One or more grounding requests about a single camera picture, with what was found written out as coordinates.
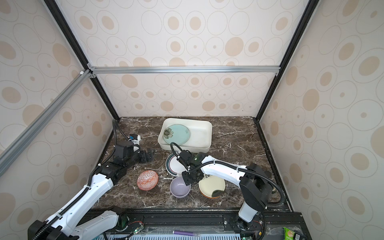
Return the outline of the white plate green red rim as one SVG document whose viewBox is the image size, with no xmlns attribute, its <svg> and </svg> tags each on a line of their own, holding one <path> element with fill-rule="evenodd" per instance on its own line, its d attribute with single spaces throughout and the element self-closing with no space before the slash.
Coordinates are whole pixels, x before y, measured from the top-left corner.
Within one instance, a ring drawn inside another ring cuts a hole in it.
<svg viewBox="0 0 384 240">
<path fill-rule="evenodd" d="M 173 177 L 181 177 L 186 168 L 177 160 L 174 154 L 170 154 L 166 159 L 166 170 Z"/>
</svg>

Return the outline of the red patterned bowl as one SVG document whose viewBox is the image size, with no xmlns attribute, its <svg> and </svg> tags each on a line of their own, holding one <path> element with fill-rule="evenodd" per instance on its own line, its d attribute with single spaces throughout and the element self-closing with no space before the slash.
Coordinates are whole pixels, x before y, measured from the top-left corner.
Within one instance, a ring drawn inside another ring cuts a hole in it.
<svg viewBox="0 0 384 240">
<path fill-rule="evenodd" d="M 153 170 L 142 172 L 137 179 L 137 185 L 139 189 L 143 191 L 152 190 L 158 184 L 158 182 L 159 176 Z"/>
</svg>

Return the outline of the purple bowl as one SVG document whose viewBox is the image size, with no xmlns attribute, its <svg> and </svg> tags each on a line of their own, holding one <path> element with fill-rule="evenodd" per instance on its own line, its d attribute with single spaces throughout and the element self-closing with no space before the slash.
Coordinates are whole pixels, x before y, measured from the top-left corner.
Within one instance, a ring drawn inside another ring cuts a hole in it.
<svg viewBox="0 0 384 240">
<path fill-rule="evenodd" d="M 187 186 L 183 177 L 176 177 L 172 180 L 170 184 L 171 194 L 178 198 L 185 198 L 191 190 L 191 186 Z"/>
</svg>

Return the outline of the light green floral plate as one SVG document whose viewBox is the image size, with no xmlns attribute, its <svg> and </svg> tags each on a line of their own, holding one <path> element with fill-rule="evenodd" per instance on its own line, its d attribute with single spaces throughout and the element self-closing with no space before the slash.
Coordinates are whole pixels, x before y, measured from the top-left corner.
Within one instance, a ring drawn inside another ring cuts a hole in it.
<svg viewBox="0 0 384 240">
<path fill-rule="evenodd" d="M 167 144 L 176 143 L 177 145 L 185 144 L 191 136 L 190 130 L 180 124 L 167 127 L 163 133 L 163 139 Z"/>
</svg>

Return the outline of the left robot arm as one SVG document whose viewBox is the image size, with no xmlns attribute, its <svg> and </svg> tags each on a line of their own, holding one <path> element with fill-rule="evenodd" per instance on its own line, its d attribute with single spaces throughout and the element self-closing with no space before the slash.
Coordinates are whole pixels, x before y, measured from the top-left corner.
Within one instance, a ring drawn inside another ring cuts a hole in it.
<svg viewBox="0 0 384 240">
<path fill-rule="evenodd" d="M 113 207 L 84 224 L 81 219 L 92 206 L 127 171 L 137 164 L 150 163 L 155 159 L 154 149 L 141 150 L 136 141 L 122 141 L 103 164 L 98 164 L 90 173 L 87 183 L 68 203 L 45 221 L 36 220 L 28 228 L 29 240 L 92 240 L 118 225 L 123 210 Z"/>
</svg>

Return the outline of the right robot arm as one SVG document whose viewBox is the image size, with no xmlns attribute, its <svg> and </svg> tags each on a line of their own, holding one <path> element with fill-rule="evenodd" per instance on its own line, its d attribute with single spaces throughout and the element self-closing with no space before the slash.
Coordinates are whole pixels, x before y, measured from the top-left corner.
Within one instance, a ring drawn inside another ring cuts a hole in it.
<svg viewBox="0 0 384 240">
<path fill-rule="evenodd" d="M 206 153 L 193 155 L 186 150 L 176 153 L 176 157 L 178 162 L 186 168 L 182 172 L 182 177 L 188 186 L 201 181 L 204 175 L 210 175 L 239 187 L 244 203 L 238 216 L 243 223 L 252 222 L 255 215 L 263 213 L 269 206 L 279 207 L 286 201 L 282 188 L 269 179 L 262 168 L 256 164 L 234 165 Z"/>
</svg>

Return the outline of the white plastic bin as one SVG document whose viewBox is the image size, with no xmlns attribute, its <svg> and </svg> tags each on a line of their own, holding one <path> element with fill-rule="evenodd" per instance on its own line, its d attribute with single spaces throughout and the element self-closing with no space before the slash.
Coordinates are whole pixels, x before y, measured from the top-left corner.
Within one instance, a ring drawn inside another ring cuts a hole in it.
<svg viewBox="0 0 384 240">
<path fill-rule="evenodd" d="M 168 118 L 163 122 L 158 137 L 158 143 L 163 150 L 171 150 L 171 146 L 163 139 L 164 130 L 175 124 L 186 126 L 191 132 L 189 140 L 183 145 L 178 145 L 183 150 L 188 150 L 192 153 L 207 153 L 210 150 L 213 134 L 213 125 L 210 122 L 176 118 Z"/>
</svg>

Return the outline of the cream plate with flower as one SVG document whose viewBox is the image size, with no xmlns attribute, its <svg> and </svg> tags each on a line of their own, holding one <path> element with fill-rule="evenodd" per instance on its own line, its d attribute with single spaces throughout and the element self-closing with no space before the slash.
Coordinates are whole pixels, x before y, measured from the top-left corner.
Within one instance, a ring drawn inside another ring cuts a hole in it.
<svg viewBox="0 0 384 240">
<path fill-rule="evenodd" d="M 205 176 L 199 181 L 199 189 L 203 196 L 210 199 L 220 197 L 225 189 L 225 180 L 216 176 Z"/>
</svg>

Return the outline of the purple pen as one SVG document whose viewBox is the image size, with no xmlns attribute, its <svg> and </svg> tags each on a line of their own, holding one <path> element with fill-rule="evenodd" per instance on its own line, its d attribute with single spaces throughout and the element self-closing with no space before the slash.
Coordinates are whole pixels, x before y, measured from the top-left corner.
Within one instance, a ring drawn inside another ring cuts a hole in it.
<svg viewBox="0 0 384 240">
<path fill-rule="evenodd" d="M 174 235 L 180 235 L 180 236 L 189 236 L 189 237 L 200 237 L 201 234 L 199 233 L 193 233 L 193 232 L 186 232 L 186 231 L 173 231 Z"/>
</svg>

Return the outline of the green snack packet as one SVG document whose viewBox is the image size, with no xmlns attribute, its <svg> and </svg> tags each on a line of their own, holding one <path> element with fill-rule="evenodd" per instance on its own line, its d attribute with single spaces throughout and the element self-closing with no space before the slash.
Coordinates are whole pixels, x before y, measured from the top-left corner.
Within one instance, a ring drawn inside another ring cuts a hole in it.
<svg viewBox="0 0 384 240">
<path fill-rule="evenodd" d="M 301 240 L 302 236 L 293 230 L 284 227 L 285 238 L 284 240 Z"/>
</svg>

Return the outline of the horizontal aluminium frame bar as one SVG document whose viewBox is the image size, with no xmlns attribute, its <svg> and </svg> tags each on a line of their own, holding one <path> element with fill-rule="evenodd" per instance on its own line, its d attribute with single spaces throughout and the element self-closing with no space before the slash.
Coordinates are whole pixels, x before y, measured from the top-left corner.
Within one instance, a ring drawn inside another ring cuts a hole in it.
<svg viewBox="0 0 384 240">
<path fill-rule="evenodd" d="M 278 73 L 279 66 L 91 67 L 95 74 Z"/>
</svg>

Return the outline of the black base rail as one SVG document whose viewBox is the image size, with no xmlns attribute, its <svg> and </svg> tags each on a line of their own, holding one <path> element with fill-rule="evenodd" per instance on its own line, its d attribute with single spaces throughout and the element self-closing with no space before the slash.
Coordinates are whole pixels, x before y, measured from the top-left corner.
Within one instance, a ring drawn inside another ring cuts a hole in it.
<svg viewBox="0 0 384 240">
<path fill-rule="evenodd" d="M 89 210 L 80 224 L 99 217 L 108 209 Z M 95 238 L 129 240 L 283 240 L 284 227 L 310 240 L 303 215 L 297 212 L 266 211 L 243 223 L 238 209 L 122 209 L 118 225 Z M 200 237 L 174 235 L 173 231 L 201 234 Z"/>
</svg>

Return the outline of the diagonal aluminium frame bar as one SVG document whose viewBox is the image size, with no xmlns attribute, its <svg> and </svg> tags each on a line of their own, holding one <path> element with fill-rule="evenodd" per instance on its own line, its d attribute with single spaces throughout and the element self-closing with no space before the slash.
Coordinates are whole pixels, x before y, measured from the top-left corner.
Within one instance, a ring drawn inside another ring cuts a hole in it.
<svg viewBox="0 0 384 240">
<path fill-rule="evenodd" d="M 90 70 L 78 75 L 53 102 L 9 145 L 1 154 L 1 175 L 3 175 L 26 147 L 34 140 L 49 121 L 60 111 L 83 82 L 91 76 Z"/>
</svg>

